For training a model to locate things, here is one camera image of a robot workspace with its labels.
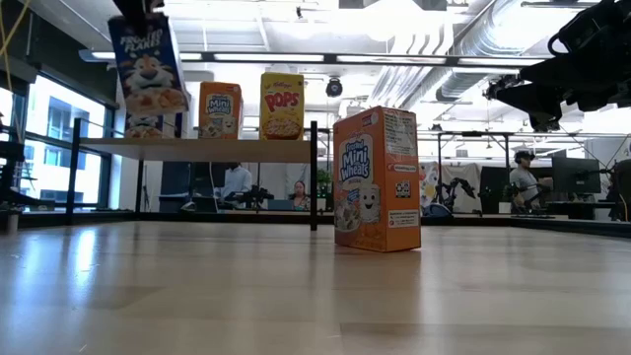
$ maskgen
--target window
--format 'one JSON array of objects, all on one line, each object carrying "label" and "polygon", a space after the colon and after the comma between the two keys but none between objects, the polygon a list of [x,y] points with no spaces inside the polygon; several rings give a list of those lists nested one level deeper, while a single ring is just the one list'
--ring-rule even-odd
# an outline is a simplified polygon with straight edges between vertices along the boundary
[{"label": "window", "polygon": [[[49,79],[37,76],[29,91],[25,156],[20,189],[33,198],[66,202],[75,118],[82,118],[81,136],[104,136],[105,107]],[[80,152],[75,201],[99,202],[101,156]]]},{"label": "window", "polygon": [[26,160],[32,160],[33,156],[34,156],[34,149],[33,146],[25,146],[24,147],[24,158]]},{"label": "window", "polygon": [[[42,198],[43,191],[65,193],[70,178],[70,150],[29,139],[25,144],[33,149],[33,158],[26,163],[30,169],[22,170],[25,178],[20,180],[20,188],[28,188],[28,196],[33,198]],[[77,168],[75,196],[81,195],[81,202],[84,203],[98,203],[101,157],[79,152]],[[65,202],[59,201],[61,194],[56,194],[54,198],[57,202]]]},{"label": "window", "polygon": [[[55,167],[70,168],[70,156],[72,152],[68,149],[58,148],[48,145],[44,149],[43,163]],[[86,154],[79,152],[79,160],[77,169],[84,170],[86,168]]]},{"label": "window", "polygon": [[82,121],[82,137],[103,137],[103,105],[38,76],[30,87],[27,131],[71,142],[75,118],[95,123]]},{"label": "window", "polygon": [[[42,190],[39,198],[54,200],[55,202],[66,202],[68,200],[68,191]],[[83,202],[83,192],[75,192],[75,202]]]},{"label": "window", "polygon": [[13,94],[2,88],[0,88],[0,113],[2,113],[2,124],[10,126],[13,121]]}]

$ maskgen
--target exposed duct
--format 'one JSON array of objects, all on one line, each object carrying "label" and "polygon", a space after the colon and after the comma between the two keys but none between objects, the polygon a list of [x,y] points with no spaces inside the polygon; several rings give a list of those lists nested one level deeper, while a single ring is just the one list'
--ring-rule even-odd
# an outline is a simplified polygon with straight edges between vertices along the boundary
[{"label": "exposed duct", "polygon": [[[497,0],[454,45],[450,54],[521,55],[543,37],[558,31],[574,15],[567,11],[533,10],[523,8],[521,0]],[[402,108],[412,109],[421,100],[453,102],[485,77],[486,74],[456,73],[452,69],[433,68],[418,90],[405,100]]]},{"label": "exposed duct", "polygon": [[[390,53],[392,54],[443,54],[454,42],[450,14],[427,13],[423,16],[423,29],[417,33],[397,35]],[[429,73],[423,67],[385,67],[369,98],[371,106],[399,107],[419,86]]]}]

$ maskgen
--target black metal pole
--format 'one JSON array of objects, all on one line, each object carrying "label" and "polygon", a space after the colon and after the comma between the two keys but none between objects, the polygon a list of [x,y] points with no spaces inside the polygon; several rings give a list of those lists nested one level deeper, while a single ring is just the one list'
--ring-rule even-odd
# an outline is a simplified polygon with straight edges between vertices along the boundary
[{"label": "black metal pole", "polygon": [[75,210],[75,183],[79,165],[79,143],[81,143],[81,118],[75,118],[72,130],[72,150],[70,151],[70,177],[68,178],[68,197],[66,198],[66,225],[72,225]]},{"label": "black metal pole", "polygon": [[311,190],[312,190],[312,205],[310,206],[310,223],[312,231],[317,231],[317,121],[312,121],[312,142],[311,142]]},{"label": "black metal pole", "polygon": [[441,148],[442,133],[438,134],[438,201],[443,203],[443,149]]},{"label": "black metal pole", "polygon": [[144,168],[145,161],[141,159],[138,161],[138,179],[136,180],[136,208],[134,210],[136,212],[136,218],[138,218],[140,215],[140,200],[142,199],[142,176]]},{"label": "black metal pole", "polygon": [[506,144],[506,184],[511,183],[511,158],[509,157],[509,135],[504,135],[504,143]]}]

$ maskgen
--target man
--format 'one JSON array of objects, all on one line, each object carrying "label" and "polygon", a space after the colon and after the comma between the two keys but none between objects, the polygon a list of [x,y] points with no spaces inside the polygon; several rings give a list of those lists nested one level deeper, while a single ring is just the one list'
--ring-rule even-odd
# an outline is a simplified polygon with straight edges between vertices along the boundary
[{"label": "man", "polygon": [[221,198],[225,199],[231,192],[245,192],[252,189],[252,174],[240,163],[227,163],[224,187],[221,187]]},{"label": "man", "polygon": [[[543,178],[539,181],[529,171],[530,163],[534,159],[534,154],[527,151],[520,151],[515,153],[515,163],[517,168],[511,172],[510,182],[515,184],[520,189],[520,194],[515,197],[515,204],[523,206],[526,201],[531,200],[537,196],[540,192],[539,184],[551,185],[552,179],[550,177]],[[538,198],[535,198],[530,202],[532,208],[540,208]]]}]

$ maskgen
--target mini wheats logo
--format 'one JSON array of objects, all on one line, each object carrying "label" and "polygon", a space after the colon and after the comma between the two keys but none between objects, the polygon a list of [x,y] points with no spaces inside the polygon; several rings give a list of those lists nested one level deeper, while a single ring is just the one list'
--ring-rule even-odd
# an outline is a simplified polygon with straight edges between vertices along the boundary
[{"label": "mini wheats logo", "polygon": [[357,183],[373,181],[373,137],[350,138],[339,146],[339,181],[345,190]]},{"label": "mini wheats logo", "polygon": [[233,110],[233,98],[228,95],[209,95],[206,104],[208,114],[231,114]]}]

